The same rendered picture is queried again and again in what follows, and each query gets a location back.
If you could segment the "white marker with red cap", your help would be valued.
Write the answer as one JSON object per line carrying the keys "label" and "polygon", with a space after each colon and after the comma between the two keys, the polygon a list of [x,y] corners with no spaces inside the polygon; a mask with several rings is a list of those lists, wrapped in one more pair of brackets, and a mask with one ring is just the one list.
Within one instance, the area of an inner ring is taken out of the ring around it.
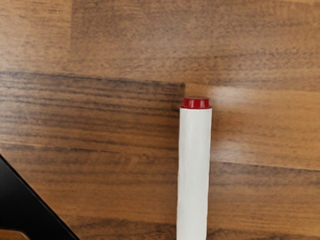
{"label": "white marker with red cap", "polygon": [[207,238],[211,128],[209,98],[183,98],[179,109],[176,240]]}

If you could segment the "black straight-edged holder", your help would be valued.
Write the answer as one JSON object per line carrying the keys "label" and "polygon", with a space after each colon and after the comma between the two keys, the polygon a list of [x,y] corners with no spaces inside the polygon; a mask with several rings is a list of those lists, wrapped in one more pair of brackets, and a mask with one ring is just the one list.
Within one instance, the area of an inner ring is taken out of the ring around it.
{"label": "black straight-edged holder", "polygon": [[80,240],[2,155],[0,229],[23,232],[30,240]]}

